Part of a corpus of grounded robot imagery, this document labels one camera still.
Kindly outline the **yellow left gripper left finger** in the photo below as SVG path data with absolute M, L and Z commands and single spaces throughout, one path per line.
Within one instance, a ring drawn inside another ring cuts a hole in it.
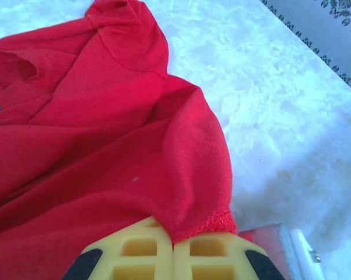
M 173 247 L 153 217 L 125 227 L 90 245 L 75 259 L 63 279 L 173 278 Z

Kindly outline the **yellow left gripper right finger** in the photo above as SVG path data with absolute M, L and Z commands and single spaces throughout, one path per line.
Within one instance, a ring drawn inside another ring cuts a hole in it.
M 284 279 L 266 251 L 232 233 L 207 233 L 174 245 L 174 279 Z

